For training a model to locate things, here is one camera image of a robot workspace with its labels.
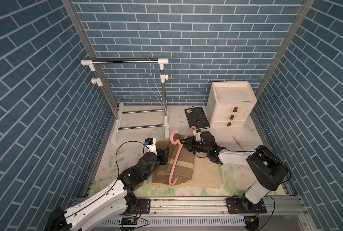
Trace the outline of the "pink plastic hanger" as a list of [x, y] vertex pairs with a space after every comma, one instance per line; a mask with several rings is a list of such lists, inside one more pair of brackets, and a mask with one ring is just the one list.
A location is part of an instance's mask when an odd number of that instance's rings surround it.
[[175, 138], [176, 134], [177, 131], [173, 131], [170, 135], [170, 143], [177, 149], [175, 156], [171, 158], [172, 166], [168, 180], [170, 186], [191, 180], [194, 170], [195, 157], [183, 147], [180, 139]]

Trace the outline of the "beige scarf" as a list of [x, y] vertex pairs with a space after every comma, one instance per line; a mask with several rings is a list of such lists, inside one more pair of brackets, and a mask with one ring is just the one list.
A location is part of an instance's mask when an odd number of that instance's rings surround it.
[[221, 170], [218, 164], [210, 162], [207, 158], [198, 158], [195, 156], [193, 176], [190, 181], [175, 187], [198, 187], [219, 189], [223, 184]]

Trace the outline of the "blue wire hanger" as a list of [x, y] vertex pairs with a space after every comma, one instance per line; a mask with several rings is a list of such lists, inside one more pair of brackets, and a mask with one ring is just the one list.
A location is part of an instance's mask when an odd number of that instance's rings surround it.
[[[142, 79], [144, 80], [145, 84], [148, 86], [148, 88], [152, 91], [152, 93], [155, 95], [157, 101], [160, 103], [160, 105], [162, 106], [163, 108], [163, 111], [164, 113], [167, 113], [167, 109], [166, 109], [166, 106], [165, 106], [165, 103], [163, 102], [163, 99], [162, 99], [162, 94], [159, 90], [159, 87], [158, 85], [156, 84], [156, 81], [155, 81], [155, 78], [154, 78], [154, 75], [152, 73], [152, 64], [151, 64], [151, 60], [148, 58], [148, 63], [150, 65], [150, 68], [149, 68], [149, 73], [148, 72], [140, 72], [140, 75], [142, 77]], [[149, 82], [148, 82], [148, 79], [144, 77], [144, 75], [149, 75], [150, 76], [150, 79], [154, 82], [155, 84], [155, 87], [151, 87], [149, 85]]]

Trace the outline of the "brown plaid scarf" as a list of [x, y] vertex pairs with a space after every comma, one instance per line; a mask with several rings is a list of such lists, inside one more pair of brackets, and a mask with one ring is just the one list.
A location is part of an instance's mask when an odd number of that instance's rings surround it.
[[[171, 141], [157, 141], [156, 143], [157, 149], [166, 149], [169, 148], [169, 160], [168, 163], [164, 166], [159, 166], [156, 172], [152, 175], [152, 183], [160, 184], [160, 187], [167, 187], [169, 186], [169, 176], [171, 173], [171, 169], [176, 158], [177, 152], [179, 150], [179, 145], [174, 145]], [[194, 162], [195, 156], [189, 152], [184, 147], [181, 149], [179, 154], [178, 160], [176, 162], [176, 166], [174, 168], [173, 176], [171, 182], [174, 182], [176, 178], [177, 182], [175, 185], [179, 185], [182, 183], [186, 183], [190, 181], [193, 176], [194, 171]]]

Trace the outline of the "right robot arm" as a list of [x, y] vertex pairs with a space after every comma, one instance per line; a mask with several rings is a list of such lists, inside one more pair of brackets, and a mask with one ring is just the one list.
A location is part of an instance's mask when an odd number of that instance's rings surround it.
[[209, 131], [198, 132], [182, 140], [174, 140], [172, 137], [170, 140], [194, 155], [205, 153], [215, 164], [236, 164], [251, 168], [255, 182], [243, 196], [231, 196], [225, 200], [230, 214], [265, 214], [267, 210], [263, 198], [269, 192], [276, 191], [285, 182], [285, 176], [290, 174], [287, 166], [264, 145], [253, 151], [229, 150], [218, 146]]

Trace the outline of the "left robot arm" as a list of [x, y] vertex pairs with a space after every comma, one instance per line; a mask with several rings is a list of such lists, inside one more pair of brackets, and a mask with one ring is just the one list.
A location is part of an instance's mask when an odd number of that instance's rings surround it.
[[108, 187], [87, 200], [50, 213], [46, 231], [90, 231], [105, 220], [125, 212], [137, 210], [138, 199], [133, 193], [156, 171], [169, 161], [169, 148], [146, 152], [138, 163], [124, 170]]

